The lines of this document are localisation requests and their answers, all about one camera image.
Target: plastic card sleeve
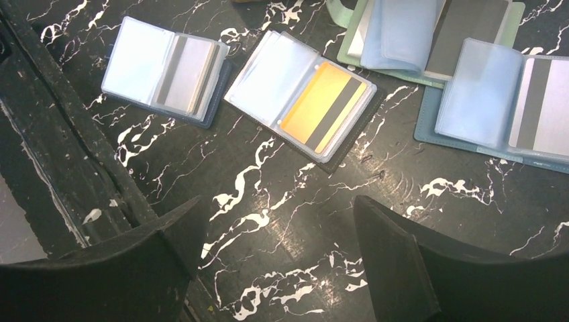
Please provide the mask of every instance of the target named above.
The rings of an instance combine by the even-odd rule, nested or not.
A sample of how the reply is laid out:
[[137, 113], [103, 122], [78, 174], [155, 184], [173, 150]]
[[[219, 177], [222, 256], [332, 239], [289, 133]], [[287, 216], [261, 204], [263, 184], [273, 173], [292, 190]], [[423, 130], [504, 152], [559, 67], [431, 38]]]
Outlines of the plastic card sleeve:
[[225, 100], [316, 162], [326, 163], [375, 91], [368, 80], [290, 35], [269, 31]]

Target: marble table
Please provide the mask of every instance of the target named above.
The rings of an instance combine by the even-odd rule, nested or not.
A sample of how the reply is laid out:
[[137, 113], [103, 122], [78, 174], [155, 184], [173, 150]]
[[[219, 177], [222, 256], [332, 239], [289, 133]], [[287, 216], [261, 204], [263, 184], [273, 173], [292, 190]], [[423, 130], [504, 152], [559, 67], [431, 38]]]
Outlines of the marble table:
[[[515, 48], [569, 55], [569, 3], [525, 3]], [[332, 175], [227, 104], [204, 130], [101, 94], [105, 55], [125, 15], [244, 51], [278, 26], [334, 59], [345, 30], [324, 0], [19, 5], [155, 211], [196, 195], [211, 202], [199, 276], [212, 321], [373, 321], [351, 214], [356, 195], [496, 252], [569, 250], [569, 176], [416, 142], [422, 86], [356, 69], [389, 95]]]

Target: card wallet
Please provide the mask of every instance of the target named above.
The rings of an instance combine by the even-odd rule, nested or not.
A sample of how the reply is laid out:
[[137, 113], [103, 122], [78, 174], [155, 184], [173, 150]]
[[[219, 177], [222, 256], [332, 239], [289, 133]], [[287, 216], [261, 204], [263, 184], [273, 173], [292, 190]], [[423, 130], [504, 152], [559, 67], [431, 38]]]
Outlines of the card wallet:
[[285, 32], [269, 30], [224, 99], [333, 172], [377, 110], [376, 91]]
[[[381, 0], [359, 0], [350, 19], [350, 24], [346, 30], [344, 41], [342, 42], [338, 53], [338, 61], [353, 66], [372, 69], [373, 71], [394, 76], [412, 83], [419, 83], [431, 87], [442, 89], [446, 81], [454, 74], [454, 69], [458, 61], [458, 55], [462, 47], [462, 41], [467, 38], [478, 38], [479, 40], [490, 40], [496, 44], [512, 46], [519, 22], [521, 21], [525, 5], [518, 2], [510, 2], [507, 0], [431, 0], [426, 3], [436, 4], [435, 21], [436, 25], [427, 28], [423, 21], [423, 30], [421, 33], [407, 35], [404, 39], [415, 39], [421, 36], [423, 42], [429, 36], [425, 31], [430, 33], [431, 42], [429, 49], [425, 55], [423, 50], [416, 50], [414, 54], [423, 55], [423, 60], [428, 57], [424, 70], [417, 72], [417, 69], [395, 70], [381, 68], [370, 68], [371, 65], [365, 64], [364, 52], [366, 48], [369, 50], [372, 44], [381, 47], [385, 42], [380, 38], [378, 40], [377, 29], [378, 14], [371, 8], [376, 7]], [[408, 30], [409, 28], [403, 23], [409, 17], [396, 20], [401, 23], [400, 30]], [[413, 47], [418, 46], [420, 42], [413, 40]], [[407, 42], [399, 44], [391, 43], [391, 46], [398, 45], [401, 48], [412, 48]], [[376, 50], [369, 53], [369, 58], [380, 60], [381, 55]]]
[[569, 58], [468, 38], [444, 91], [427, 87], [415, 139], [569, 173]]

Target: black marble surface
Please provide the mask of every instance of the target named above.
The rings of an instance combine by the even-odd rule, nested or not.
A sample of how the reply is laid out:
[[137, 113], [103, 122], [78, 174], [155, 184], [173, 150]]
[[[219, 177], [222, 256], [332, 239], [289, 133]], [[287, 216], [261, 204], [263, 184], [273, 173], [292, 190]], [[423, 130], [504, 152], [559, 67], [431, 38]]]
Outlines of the black marble surface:
[[[204, 130], [101, 94], [104, 56], [125, 15], [245, 51], [281, 25], [334, 59], [345, 30], [324, 0], [19, 3], [156, 212], [195, 195], [211, 200], [200, 280], [219, 319], [372, 321], [351, 215], [360, 194], [497, 252], [569, 250], [569, 176], [416, 142], [422, 86], [357, 69], [389, 95], [332, 175], [226, 104]], [[569, 55], [569, 4], [525, 3], [515, 48]]]

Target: card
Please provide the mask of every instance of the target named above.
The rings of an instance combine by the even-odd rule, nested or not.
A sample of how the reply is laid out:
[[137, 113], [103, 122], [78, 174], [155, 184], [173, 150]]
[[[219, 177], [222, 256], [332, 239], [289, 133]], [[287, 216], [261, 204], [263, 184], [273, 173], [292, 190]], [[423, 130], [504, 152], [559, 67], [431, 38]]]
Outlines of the card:
[[569, 156], [569, 61], [528, 58], [521, 80], [509, 144]]
[[452, 0], [439, 17], [425, 75], [436, 79], [454, 76], [466, 38], [495, 43], [509, 2], [506, 0]]
[[200, 114], [200, 111], [203, 110], [208, 106], [209, 103], [203, 102], [204, 96], [207, 93], [209, 83], [209, 79], [213, 74], [213, 68], [217, 62], [217, 58], [219, 56], [220, 46], [214, 45], [213, 52], [211, 53], [211, 57], [203, 71], [203, 78], [201, 79], [201, 83], [199, 85], [199, 91], [196, 93], [195, 100], [190, 104], [190, 107], [193, 108], [190, 110], [191, 114]]
[[215, 49], [219, 50], [219, 46], [211, 42], [176, 37], [166, 72], [158, 85], [156, 102], [185, 113], [192, 112], [209, 78], [207, 71]]
[[364, 94], [367, 85], [324, 62], [280, 128], [316, 153], [322, 153]]
[[375, 4], [375, 0], [368, 0], [366, 4], [366, 9], [364, 9], [364, 15], [362, 15], [362, 19], [358, 24], [358, 29], [356, 30], [356, 34], [354, 35], [354, 39], [348, 48], [348, 55], [361, 58], [362, 51], [364, 50], [364, 43], [366, 41], [366, 35], [368, 33], [368, 26], [370, 25], [370, 18], [372, 17], [373, 6]]

